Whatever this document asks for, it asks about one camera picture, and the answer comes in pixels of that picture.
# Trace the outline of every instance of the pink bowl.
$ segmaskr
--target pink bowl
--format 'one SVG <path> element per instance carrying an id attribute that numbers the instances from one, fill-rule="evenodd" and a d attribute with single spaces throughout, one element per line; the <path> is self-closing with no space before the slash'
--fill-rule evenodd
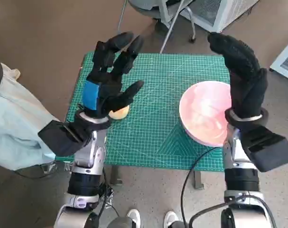
<path id="1" fill-rule="evenodd" d="M 224 111 L 231 107 L 230 86 L 204 81 L 189 87 L 180 100 L 179 112 L 187 134 L 200 144 L 223 146 L 227 135 Z"/>

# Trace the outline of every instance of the yellow ball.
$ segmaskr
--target yellow ball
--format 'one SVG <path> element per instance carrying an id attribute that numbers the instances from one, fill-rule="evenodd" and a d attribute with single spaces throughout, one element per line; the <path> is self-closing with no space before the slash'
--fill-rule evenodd
<path id="1" fill-rule="evenodd" d="M 129 106 L 126 106 L 116 112 L 110 111 L 109 117 L 113 120 L 121 120 L 125 118 L 129 113 Z"/>

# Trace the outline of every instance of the blue patch on glove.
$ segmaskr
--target blue patch on glove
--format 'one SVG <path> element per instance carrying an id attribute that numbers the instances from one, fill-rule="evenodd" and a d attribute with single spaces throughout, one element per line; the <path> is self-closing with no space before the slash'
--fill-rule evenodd
<path id="1" fill-rule="evenodd" d="M 86 108 L 96 110 L 99 88 L 100 86 L 93 82 L 90 81 L 85 82 L 83 91 L 83 105 Z"/>

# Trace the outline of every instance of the person's leg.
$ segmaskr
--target person's leg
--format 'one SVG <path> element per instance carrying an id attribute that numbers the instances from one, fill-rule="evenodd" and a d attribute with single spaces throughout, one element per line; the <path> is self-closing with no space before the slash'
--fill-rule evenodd
<path id="1" fill-rule="evenodd" d="M 140 228 L 139 211 L 132 209 L 126 217 L 118 217 L 113 220 L 107 228 Z"/>
<path id="2" fill-rule="evenodd" d="M 176 213 L 169 211 L 164 218 L 164 228 L 185 228 L 185 226 L 182 221 L 178 220 Z"/>

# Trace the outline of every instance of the robotic arm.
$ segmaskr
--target robotic arm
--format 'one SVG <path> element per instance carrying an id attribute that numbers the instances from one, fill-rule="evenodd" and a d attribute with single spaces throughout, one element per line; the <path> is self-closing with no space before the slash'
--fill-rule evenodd
<path id="1" fill-rule="evenodd" d="M 99 41 L 93 56 L 93 68 L 83 91 L 83 107 L 75 113 L 71 123 L 50 122 L 39 137 L 57 156 L 74 154 L 72 174 L 63 205 L 57 215 L 55 228 L 97 228 L 106 204 L 99 215 L 98 206 L 106 157 L 106 134 L 111 125 L 109 112 L 118 111 L 133 102 L 144 82 L 137 81 L 121 92 L 122 75 L 129 73 L 142 47 L 140 36 L 133 41 L 131 32 L 119 34 L 107 42 Z M 115 53 L 121 51 L 115 60 Z"/>
<path id="2" fill-rule="evenodd" d="M 229 203 L 242 196 L 255 197 L 230 204 L 222 211 L 221 226 L 270 228 L 272 215 L 258 200 L 264 199 L 258 171 L 288 163 L 288 141 L 265 127 L 268 112 L 261 105 L 268 86 L 267 70 L 260 67 L 253 50 L 240 40 L 211 33 L 208 41 L 212 51 L 223 55 L 230 73 L 232 107 L 225 112 L 228 133 L 223 145 L 224 200 Z"/>

